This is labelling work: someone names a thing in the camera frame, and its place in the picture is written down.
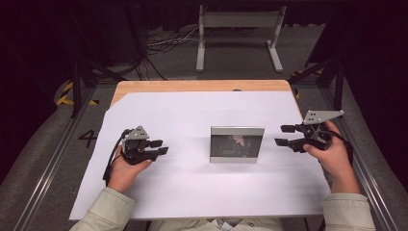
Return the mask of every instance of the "person's right hand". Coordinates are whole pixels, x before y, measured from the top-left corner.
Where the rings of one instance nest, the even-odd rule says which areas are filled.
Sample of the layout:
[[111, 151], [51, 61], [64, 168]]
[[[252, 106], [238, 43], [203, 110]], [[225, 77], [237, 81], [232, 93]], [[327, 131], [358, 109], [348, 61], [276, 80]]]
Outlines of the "person's right hand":
[[[337, 126], [326, 121], [327, 129], [340, 135]], [[333, 176], [332, 193], [360, 193], [353, 169], [348, 161], [344, 143], [331, 138], [331, 145], [327, 150], [319, 150], [310, 144], [303, 145], [303, 149], [316, 157], [320, 164]]]

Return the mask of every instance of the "white tabletop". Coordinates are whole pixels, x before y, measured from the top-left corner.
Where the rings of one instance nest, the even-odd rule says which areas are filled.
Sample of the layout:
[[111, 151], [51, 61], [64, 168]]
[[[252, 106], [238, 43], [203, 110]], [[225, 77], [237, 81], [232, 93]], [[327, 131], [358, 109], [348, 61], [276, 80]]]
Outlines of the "white tabletop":
[[[127, 195], [132, 218], [249, 218], [322, 214], [329, 194], [319, 162], [279, 147], [283, 124], [302, 117], [291, 91], [129, 93], [106, 112], [70, 219], [80, 219], [105, 187], [106, 164], [124, 129], [142, 125], [169, 150], [137, 178]], [[262, 126], [257, 164], [210, 163], [211, 126]]]

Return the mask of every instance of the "sleeve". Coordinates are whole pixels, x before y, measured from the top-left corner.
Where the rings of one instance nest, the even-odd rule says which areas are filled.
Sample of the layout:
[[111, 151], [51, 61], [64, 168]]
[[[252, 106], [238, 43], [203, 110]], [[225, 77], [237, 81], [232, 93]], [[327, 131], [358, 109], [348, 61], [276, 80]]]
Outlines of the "sleeve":
[[134, 211], [131, 198], [105, 188], [70, 230], [123, 230]]
[[326, 231], [375, 230], [367, 198], [356, 193], [331, 193], [323, 199]]

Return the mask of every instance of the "gray floor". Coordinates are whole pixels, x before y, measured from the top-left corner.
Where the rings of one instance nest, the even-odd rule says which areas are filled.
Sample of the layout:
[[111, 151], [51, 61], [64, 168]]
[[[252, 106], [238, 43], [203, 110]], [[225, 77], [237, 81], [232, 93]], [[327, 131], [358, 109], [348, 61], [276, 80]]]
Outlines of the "gray floor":
[[[167, 53], [149, 56], [149, 59], [169, 80], [289, 79], [292, 72], [304, 69], [322, 29], [323, 26], [282, 29], [277, 51], [284, 67], [283, 73], [276, 73], [273, 69], [265, 45], [269, 31], [265, 29], [255, 30], [246, 36], [231, 31], [212, 32], [206, 37], [206, 63], [202, 73], [195, 71], [196, 41], [180, 45]], [[151, 66], [148, 68], [146, 72], [142, 66], [140, 72], [151, 80], [160, 79]], [[139, 77], [132, 72], [127, 74], [126, 78], [137, 80]], [[293, 86], [300, 91], [298, 105], [303, 114], [309, 109], [330, 109], [326, 98], [333, 94], [332, 88], [319, 90], [313, 84], [314, 79], [311, 77]], [[74, 123], [70, 119], [72, 106], [61, 105], [38, 129], [1, 185], [0, 230], [13, 230], [23, 212], [27, 222], [25, 225], [19, 222], [18, 229], [23, 227], [26, 230], [67, 230], [75, 223], [68, 220], [69, 213], [95, 145], [95, 141], [92, 141], [90, 147], [87, 147], [88, 141], [78, 138], [89, 130], [95, 131], [97, 136], [114, 92], [115, 84], [101, 79], [97, 89], [89, 92], [91, 99], [100, 101], [98, 106], [87, 106]], [[58, 90], [56, 98], [60, 94], [61, 90]], [[386, 205], [386, 208], [381, 208], [380, 211], [372, 210], [377, 230], [408, 230], [407, 192], [385, 162], [346, 83], [343, 109], [346, 115], [339, 122], [345, 125], [343, 130], [346, 130], [353, 140], [359, 157], [372, 175], [371, 180], [378, 185], [380, 199]], [[65, 132], [67, 127], [74, 127], [71, 134]], [[60, 143], [62, 137], [70, 139], [67, 143]], [[29, 201], [33, 201], [30, 197], [36, 191], [36, 186], [41, 185], [41, 175], [50, 160], [55, 158], [56, 150], [62, 151], [61, 159], [58, 159], [59, 167], [56, 168], [58, 171], [55, 175], [49, 174], [51, 183], [42, 184], [45, 186], [43, 193], [34, 210], [28, 213], [24, 208]], [[362, 188], [369, 190], [364, 181]], [[376, 208], [376, 204], [381, 204], [380, 202], [372, 201], [371, 207]], [[381, 216], [388, 213], [392, 219], [384, 223]], [[321, 217], [307, 220], [311, 230], [318, 230]], [[303, 218], [284, 218], [283, 223], [285, 230], [306, 230]], [[144, 230], [144, 225], [143, 221], [131, 221], [128, 230]]]

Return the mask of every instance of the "table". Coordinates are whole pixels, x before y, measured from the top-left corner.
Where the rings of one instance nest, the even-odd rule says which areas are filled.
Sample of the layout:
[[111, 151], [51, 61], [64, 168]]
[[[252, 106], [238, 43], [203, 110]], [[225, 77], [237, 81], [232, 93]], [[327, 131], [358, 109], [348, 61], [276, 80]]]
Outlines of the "table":
[[[273, 140], [300, 138], [280, 131], [281, 123], [299, 121], [293, 93], [283, 80], [121, 82], [105, 114], [70, 219], [81, 218], [104, 188], [102, 179], [97, 179], [117, 140], [112, 134], [137, 125], [146, 129], [151, 140], [163, 140], [169, 150], [128, 191], [137, 207], [134, 219], [320, 215], [321, 199], [329, 188], [319, 162], [278, 147]], [[243, 122], [266, 127], [258, 163], [210, 163], [210, 125]]]

